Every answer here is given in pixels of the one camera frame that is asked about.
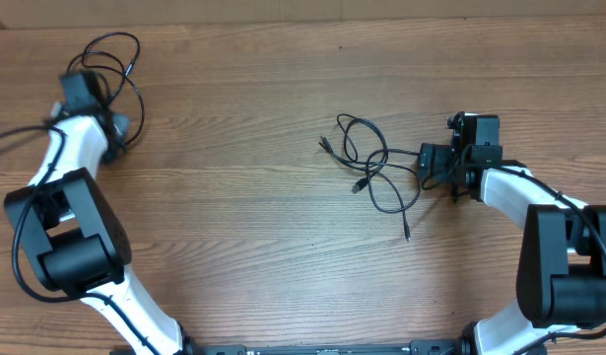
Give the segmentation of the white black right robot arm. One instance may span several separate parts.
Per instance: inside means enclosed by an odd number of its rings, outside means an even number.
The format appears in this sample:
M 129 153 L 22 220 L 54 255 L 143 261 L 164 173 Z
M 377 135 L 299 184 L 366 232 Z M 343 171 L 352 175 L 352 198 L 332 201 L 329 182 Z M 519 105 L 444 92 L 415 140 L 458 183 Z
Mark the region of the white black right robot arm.
M 495 115 L 458 112 L 449 144 L 422 144 L 417 176 L 424 189 L 482 202 L 523 231 L 516 296 L 457 340 L 430 341 L 432 354 L 544 354 L 559 338 L 606 336 L 606 205 L 570 198 L 507 160 Z

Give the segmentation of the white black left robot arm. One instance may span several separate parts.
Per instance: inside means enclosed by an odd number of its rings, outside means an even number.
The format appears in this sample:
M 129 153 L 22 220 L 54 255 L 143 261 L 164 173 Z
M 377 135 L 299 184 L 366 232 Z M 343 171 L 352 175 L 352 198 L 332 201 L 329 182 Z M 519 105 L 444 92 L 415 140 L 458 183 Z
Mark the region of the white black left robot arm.
M 136 354 L 188 354 L 181 325 L 138 280 L 127 234 L 96 183 L 129 124 L 109 109 L 100 82 L 92 71 L 61 76 L 65 100 L 42 127 L 50 137 L 44 160 L 26 187 L 5 197 L 14 276 L 40 302 L 93 308 Z

